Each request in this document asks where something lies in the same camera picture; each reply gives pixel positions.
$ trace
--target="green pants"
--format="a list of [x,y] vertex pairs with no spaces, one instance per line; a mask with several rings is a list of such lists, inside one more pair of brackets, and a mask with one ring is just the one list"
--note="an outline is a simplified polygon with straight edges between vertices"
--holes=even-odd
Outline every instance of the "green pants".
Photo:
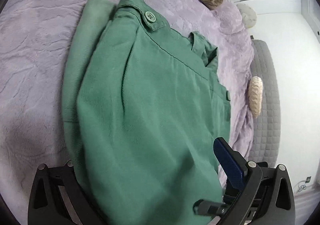
[[199,199],[222,201],[215,138],[227,141],[217,47],[189,38],[143,0],[88,0],[62,90],[79,184],[114,225],[205,225]]

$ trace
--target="beige pillow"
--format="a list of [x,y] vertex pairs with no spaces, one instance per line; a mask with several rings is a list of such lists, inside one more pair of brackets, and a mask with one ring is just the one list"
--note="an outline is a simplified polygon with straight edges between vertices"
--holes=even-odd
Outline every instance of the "beige pillow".
[[263,83],[260,77],[254,76],[248,88],[249,107],[254,118],[261,113]]

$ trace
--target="button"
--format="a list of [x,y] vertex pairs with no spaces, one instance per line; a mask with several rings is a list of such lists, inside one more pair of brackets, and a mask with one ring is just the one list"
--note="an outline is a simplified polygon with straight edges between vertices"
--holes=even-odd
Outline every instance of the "button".
[[151,23],[156,22],[156,17],[153,15],[152,12],[146,12],[144,15],[147,18],[147,21],[149,21]]
[[228,100],[228,101],[231,101],[231,98],[230,98],[230,93],[229,93],[229,91],[227,91],[227,100]]

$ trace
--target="gray quilted cushion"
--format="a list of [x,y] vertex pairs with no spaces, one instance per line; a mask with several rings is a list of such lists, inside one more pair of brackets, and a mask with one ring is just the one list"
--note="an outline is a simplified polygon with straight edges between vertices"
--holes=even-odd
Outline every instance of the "gray quilted cushion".
[[266,161],[274,167],[280,143],[280,101],[276,72],[267,44],[253,40],[254,59],[251,63],[252,76],[263,81],[263,99],[260,116],[254,119],[253,144],[249,161]]

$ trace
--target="green jacket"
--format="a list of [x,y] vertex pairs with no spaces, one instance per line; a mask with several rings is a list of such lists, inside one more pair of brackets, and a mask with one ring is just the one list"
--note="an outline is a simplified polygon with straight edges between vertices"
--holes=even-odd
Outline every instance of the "green jacket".
[[76,178],[114,225],[199,225],[222,201],[215,138],[227,141],[217,47],[185,38],[143,0],[88,0],[62,89]]

